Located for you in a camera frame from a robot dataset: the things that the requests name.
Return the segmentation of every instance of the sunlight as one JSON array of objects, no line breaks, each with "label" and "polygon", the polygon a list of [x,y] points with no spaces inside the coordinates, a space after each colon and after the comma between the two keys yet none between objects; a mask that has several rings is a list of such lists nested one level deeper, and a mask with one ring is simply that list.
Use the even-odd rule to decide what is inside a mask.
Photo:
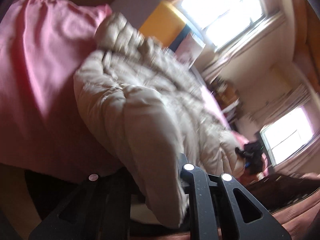
[{"label": "sunlight", "polygon": [[259,0],[183,0],[182,8],[222,47],[262,16]]},{"label": "sunlight", "polygon": [[303,109],[297,108],[270,125],[265,131],[276,164],[281,163],[313,136]]}]

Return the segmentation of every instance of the black object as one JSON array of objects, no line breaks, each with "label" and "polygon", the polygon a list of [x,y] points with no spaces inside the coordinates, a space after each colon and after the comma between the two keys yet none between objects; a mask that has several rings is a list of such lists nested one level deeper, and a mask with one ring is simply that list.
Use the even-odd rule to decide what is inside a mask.
[{"label": "black object", "polygon": [[[190,200],[191,240],[289,240],[288,232],[230,174],[207,175],[179,158],[181,185]],[[75,189],[30,234],[29,240],[128,239],[131,194],[139,189],[123,168],[87,180]]]},{"label": "black object", "polygon": [[259,141],[245,144],[243,151],[238,147],[236,148],[236,153],[245,159],[245,167],[249,169],[250,174],[258,174],[263,171],[262,149],[263,147]]},{"label": "black object", "polygon": [[24,178],[41,220],[45,219],[66,196],[78,187],[77,184],[30,170],[25,170]]}]

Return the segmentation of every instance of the pink blanket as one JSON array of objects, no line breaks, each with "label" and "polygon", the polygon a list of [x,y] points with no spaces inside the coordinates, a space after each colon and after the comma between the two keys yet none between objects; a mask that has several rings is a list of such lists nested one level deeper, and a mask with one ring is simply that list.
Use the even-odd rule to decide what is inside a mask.
[{"label": "pink blanket", "polygon": [[80,182],[120,163],[82,122],[73,73],[108,5],[16,0],[0,24],[0,162]]}]

